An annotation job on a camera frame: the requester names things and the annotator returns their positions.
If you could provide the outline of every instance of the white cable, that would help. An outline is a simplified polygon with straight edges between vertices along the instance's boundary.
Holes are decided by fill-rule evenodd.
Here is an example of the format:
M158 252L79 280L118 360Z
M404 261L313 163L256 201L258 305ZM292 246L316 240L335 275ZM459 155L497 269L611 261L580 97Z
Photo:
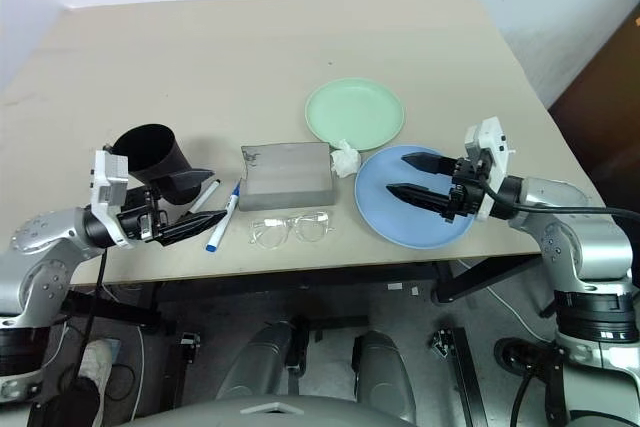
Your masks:
M118 299L106 285L103 285L102 288L109 297L120 303L120 299ZM136 414L138 413L138 405L140 405L140 398L142 397L142 384L144 382L144 338L142 337L142 329L140 329L140 327L138 327L138 336L140 337L140 381L138 383L138 395L136 396L136 403L133 405L133 412L131 413L131 419L129 420L129 422L133 422L136 418Z
M460 263L460 265L462 265L465 269L469 270L471 269L471 266L466 264L465 262L463 262L462 260L458 259L458 262ZM524 321L524 319L522 318L522 316L518 313L518 311L516 309L514 309L513 307L511 307L511 305L504 300L502 297L500 297L498 294L496 294L495 290L493 290L491 287L485 287L489 293L491 295L493 295L495 297L495 299L500 302L502 305L504 305L512 314L513 316L518 319L518 322L520 322L520 324L522 324L522 326L525 328L525 330L527 332L529 332L529 334L531 334L532 337L538 339L541 342L545 342L545 343L550 343L552 342L549 339L545 339L544 337L541 337L540 335L536 334L533 329L531 327L529 327L527 325L527 323Z
M58 342L58 348L53 353L51 358L49 360L47 360L47 362L42 366L43 369L46 369L47 367L49 367L51 362L56 360L56 357L60 353L60 349L62 349L62 342L64 342L64 338L67 335L67 332L69 332L69 330L71 330L71 329L69 327L67 327L67 323L66 322L64 324L62 324L62 333L60 334L60 341Z

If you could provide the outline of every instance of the robotic arm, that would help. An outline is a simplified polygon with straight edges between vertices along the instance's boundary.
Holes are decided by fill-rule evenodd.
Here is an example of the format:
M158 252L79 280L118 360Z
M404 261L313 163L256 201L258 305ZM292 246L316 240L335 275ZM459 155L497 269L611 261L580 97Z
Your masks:
M476 215L477 220L491 216L531 235L554 289L555 342L562 359L555 403L563 405L556 414L548 411L547 418L552 425L566 425L576 417L573 413L596 412L640 423L640 343L632 301L633 254L626 234L568 183L506 176L508 149L497 118L470 128L465 146L466 158L403 157L419 170L450 175L448 195L413 184L387 189L449 222L456 215Z
M216 225L226 211L199 212L169 224L161 192L199 187L213 172L189 169L127 190L127 157L96 152L91 205L35 217L0 256L0 405L40 392L49 329L78 264L117 245L170 245Z

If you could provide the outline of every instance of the eyeglasses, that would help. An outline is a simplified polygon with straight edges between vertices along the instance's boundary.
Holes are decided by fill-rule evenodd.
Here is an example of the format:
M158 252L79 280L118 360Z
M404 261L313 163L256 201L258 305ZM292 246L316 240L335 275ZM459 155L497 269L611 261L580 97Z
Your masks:
M271 217L251 222L251 243L265 249L275 249L289 237L293 229L303 242L321 240L331 228L327 212L306 212L295 217Z

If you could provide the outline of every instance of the blue plate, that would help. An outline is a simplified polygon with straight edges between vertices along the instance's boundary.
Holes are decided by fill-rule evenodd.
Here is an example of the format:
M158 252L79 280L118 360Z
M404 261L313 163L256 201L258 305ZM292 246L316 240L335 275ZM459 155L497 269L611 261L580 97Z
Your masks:
M411 183L448 194L451 177L428 174L402 160L412 152L439 152L417 145L398 145L377 152L360 168L356 177L356 204L373 230L396 244L412 249L435 249L462 237L473 216L456 215L453 223L439 214L402 202L386 189L387 184Z

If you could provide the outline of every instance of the blue marker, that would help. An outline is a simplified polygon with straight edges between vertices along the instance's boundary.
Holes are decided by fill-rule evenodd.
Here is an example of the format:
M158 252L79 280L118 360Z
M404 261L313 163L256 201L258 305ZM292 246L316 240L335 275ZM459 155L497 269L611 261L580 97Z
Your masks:
M231 220L231 216L233 215L233 211L236 209L236 205L238 205L238 198L240 197L240 182L236 185L236 188L233 189L231 193L231 197L229 197L229 202L227 202L227 206L225 207L227 211L227 215L215 226L213 229L213 233L211 234L211 238L209 242L207 242L207 249L209 252L215 252L218 250L218 246L220 245L220 241L222 240L222 236L224 235L224 231L227 229L227 224L229 224L229 220Z

